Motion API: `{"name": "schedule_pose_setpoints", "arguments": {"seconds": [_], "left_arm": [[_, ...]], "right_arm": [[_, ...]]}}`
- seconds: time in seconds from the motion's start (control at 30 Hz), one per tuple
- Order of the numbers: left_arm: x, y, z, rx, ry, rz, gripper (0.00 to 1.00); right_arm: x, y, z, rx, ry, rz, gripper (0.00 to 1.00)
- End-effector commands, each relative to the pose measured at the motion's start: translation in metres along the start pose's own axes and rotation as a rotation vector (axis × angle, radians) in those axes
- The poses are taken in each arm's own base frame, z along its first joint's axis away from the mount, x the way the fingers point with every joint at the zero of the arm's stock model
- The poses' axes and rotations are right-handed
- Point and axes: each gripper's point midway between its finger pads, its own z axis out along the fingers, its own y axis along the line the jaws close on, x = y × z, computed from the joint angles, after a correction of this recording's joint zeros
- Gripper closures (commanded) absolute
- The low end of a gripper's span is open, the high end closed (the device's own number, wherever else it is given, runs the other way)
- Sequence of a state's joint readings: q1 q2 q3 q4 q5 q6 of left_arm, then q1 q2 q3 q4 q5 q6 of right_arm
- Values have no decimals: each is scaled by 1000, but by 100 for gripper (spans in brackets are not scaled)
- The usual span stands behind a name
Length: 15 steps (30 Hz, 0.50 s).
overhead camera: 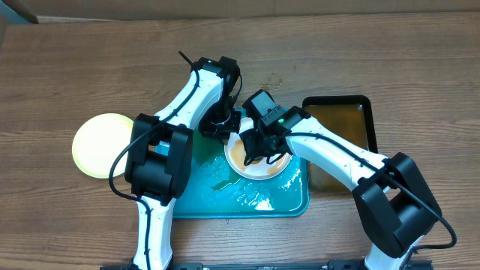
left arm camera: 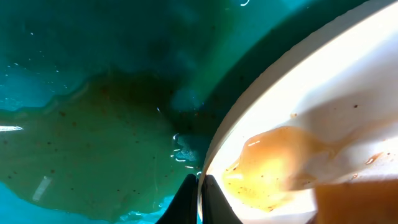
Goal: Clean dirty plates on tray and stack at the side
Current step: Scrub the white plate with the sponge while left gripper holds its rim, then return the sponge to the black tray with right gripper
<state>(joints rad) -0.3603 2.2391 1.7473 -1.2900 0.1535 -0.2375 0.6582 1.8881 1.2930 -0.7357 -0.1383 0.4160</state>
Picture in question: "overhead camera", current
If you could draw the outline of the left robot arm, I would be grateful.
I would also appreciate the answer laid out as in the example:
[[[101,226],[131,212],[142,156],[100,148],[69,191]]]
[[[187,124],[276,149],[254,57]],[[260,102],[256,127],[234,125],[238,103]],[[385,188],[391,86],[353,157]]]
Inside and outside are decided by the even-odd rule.
[[[239,132],[236,60],[200,58],[190,66],[190,79],[168,106],[133,122],[124,177],[137,204],[139,235],[129,269],[170,267],[173,208],[190,178],[194,131],[219,142]]]

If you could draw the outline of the white plate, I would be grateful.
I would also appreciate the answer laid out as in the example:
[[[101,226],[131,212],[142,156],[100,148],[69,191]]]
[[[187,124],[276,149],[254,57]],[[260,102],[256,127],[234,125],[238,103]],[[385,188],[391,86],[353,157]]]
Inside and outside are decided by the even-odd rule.
[[[263,157],[248,166],[243,164],[245,160],[244,143],[238,133],[231,133],[224,146],[224,154],[230,167],[240,176],[252,180],[266,180],[280,175],[292,160],[290,154],[285,154],[273,164],[267,164],[267,158]]]

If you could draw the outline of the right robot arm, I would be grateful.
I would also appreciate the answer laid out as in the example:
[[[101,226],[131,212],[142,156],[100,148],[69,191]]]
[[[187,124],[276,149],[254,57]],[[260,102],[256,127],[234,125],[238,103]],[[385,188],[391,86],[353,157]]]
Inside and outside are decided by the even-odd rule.
[[[332,133],[308,112],[284,109],[259,90],[243,108],[253,128],[240,134],[246,158],[290,154],[326,171],[352,192],[372,247],[366,269],[404,269],[440,219],[441,209],[412,158],[399,152],[388,158]]]

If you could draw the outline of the yellow-green plate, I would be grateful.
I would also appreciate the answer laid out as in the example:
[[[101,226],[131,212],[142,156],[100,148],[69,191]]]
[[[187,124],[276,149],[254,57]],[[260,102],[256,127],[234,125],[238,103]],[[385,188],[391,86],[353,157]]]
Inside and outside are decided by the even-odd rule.
[[[130,143],[134,121],[117,113],[96,115],[76,132],[72,157],[77,168],[96,179],[108,179],[115,159]]]

